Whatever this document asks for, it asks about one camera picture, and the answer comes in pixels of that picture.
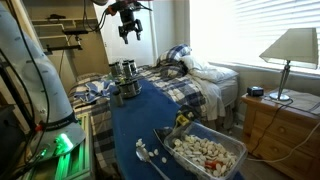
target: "window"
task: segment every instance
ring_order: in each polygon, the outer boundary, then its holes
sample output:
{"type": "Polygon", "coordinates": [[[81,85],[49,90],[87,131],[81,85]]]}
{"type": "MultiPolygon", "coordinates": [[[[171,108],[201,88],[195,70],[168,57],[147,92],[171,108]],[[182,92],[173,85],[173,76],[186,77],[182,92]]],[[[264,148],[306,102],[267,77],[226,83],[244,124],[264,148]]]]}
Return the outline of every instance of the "window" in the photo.
{"type": "Polygon", "coordinates": [[[259,55],[287,29],[303,27],[317,28],[319,44],[320,0],[190,0],[191,47],[212,62],[282,69],[259,55]]]}

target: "bed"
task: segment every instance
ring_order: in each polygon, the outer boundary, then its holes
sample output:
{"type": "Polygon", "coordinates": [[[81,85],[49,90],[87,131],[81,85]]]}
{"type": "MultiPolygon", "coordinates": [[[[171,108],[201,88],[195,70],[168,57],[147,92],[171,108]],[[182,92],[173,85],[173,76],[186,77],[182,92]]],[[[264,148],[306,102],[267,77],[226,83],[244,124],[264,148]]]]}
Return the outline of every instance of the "bed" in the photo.
{"type": "MultiPolygon", "coordinates": [[[[190,55],[191,48],[181,44],[164,52],[156,66],[138,68],[139,79],[146,79],[179,105],[189,105],[200,115],[201,122],[212,129],[229,129],[233,125],[232,108],[238,94],[238,73],[209,65],[190,55]]],[[[89,113],[93,129],[94,151],[98,169],[104,177],[119,177],[107,98],[86,103],[75,94],[86,90],[86,84],[104,80],[97,73],[82,75],[68,96],[75,114],[89,113]]]]}

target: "drawer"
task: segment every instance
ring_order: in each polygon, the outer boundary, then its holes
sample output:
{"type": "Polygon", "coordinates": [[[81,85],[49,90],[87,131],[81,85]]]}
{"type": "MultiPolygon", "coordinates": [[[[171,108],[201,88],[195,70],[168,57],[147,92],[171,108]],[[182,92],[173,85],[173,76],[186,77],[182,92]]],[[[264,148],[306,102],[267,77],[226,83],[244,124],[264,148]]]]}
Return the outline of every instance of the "drawer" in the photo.
{"type": "MultiPolygon", "coordinates": [[[[273,116],[257,111],[255,114],[254,128],[266,129],[272,121],[273,116]]],[[[272,124],[266,130],[266,134],[269,136],[274,136],[278,141],[286,143],[290,147],[295,147],[296,145],[303,142],[309,133],[312,131],[314,126],[309,124],[301,124],[297,120],[283,120],[275,118],[272,124]]],[[[304,143],[300,148],[301,151],[310,152],[313,155],[319,153],[320,147],[320,128],[318,128],[309,140],[304,143]]]]}
{"type": "MultiPolygon", "coordinates": [[[[260,134],[262,134],[262,131],[255,128],[250,142],[258,142],[260,134]]],[[[276,160],[287,156],[291,149],[291,147],[288,147],[285,144],[276,141],[272,137],[265,135],[261,139],[257,149],[253,152],[253,155],[265,160],[276,160]]],[[[310,174],[309,171],[312,167],[313,160],[313,157],[295,150],[292,155],[285,160],[272,162],[270,165],[285,172],[291,177],[303,177],[303,175],[305,177],[306,174],[310,174]]]]}

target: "floor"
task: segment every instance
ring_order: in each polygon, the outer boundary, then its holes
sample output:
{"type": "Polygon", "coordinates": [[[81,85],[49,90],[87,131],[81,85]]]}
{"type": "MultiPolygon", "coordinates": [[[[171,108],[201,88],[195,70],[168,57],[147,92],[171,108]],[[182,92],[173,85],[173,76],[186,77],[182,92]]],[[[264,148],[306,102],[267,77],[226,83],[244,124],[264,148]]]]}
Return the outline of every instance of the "floor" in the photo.
{"type": "MultiPolygon", "coordinates": [[[[241,140],[242,129],[240,126],[235,126],[231,132],[221,131],[223,134],[241,140]]],[[[246,159],[240,169],[241,175],[245,180],[289,180],[290,177],[269,166],[264,162],[257,162],[246,159]]]]}

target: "clear plastic container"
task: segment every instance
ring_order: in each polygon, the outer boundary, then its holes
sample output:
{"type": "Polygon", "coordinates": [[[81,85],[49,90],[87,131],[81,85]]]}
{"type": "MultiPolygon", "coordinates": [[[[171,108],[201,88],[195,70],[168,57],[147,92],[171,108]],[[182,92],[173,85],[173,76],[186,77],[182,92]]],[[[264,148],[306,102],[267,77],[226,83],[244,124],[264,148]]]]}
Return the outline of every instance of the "clear plastic container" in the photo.
{"type": "Polygon", "coordinates": [[[169,134],[164,140],[164,147],[170,154],[173,155],[175,160],[186,170],[194,173],[198,179],[212,179],[212,180],[223,180],[223,179],[233,179],[237,171],[240,169],[242,163],[247,157],[248,151],[244,143],[230,138],[224,134],[217,131],[209,129],[198,123],[191,123],[190,125],[181,126],[169,134]],[[207,138],[215,143],[220,143],[227,151],[233,153],[237,156],[236,162],[231,166],[228,173],[223,177],[215,177],[210,173],[207,173],[202,168],[199,168],[188,158],[180,155],[174,151],[175,144],[173,143],[175,139],[182,139],[185,135],[195,135],[200,139],[207,138]]]}

